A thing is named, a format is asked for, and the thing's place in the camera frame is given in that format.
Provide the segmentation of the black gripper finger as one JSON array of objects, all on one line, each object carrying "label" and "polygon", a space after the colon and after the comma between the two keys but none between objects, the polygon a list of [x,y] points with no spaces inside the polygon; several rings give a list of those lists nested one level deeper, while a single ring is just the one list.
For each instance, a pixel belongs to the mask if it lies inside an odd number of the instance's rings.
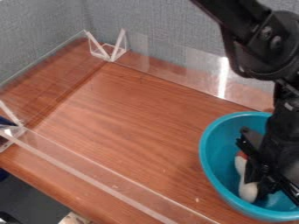
[{"label": "black gripper finger", "polygon": [[276,193],[281,187],[280,182],[281,177],[277,174],[259,174],[256,179],[256,199],[264,200],[268,194]]},{"label": "black gripper finger", "polygon": [[247,160],[245,163],[245,176],[244,182],[248,183],[259,183],[263,178],[261,172],[261,164],[252,158]]}]

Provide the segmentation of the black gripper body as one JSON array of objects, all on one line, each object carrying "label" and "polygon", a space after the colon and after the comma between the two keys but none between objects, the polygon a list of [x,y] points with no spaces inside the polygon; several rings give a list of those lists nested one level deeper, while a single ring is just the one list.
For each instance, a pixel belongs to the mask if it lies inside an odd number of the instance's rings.
[{"label": "black gripper body", "polygon": [[275,85],[273,114],[265,121],[265,134],[240,129],[239,150],[261,164],[263,174],[277,174],[281,191],[299,206],[299,95]]}]

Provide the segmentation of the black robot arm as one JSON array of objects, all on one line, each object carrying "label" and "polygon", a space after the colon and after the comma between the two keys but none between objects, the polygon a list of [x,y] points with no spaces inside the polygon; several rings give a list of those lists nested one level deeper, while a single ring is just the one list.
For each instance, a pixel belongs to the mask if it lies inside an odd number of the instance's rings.
[{"label": "black robot arm", "polygon": [[257,0],[190,0],[219,25],[239,76],[275,83],[265,132],[240,129],[237,193],[252,203],[283,192],[299,206],[299,15]]}]

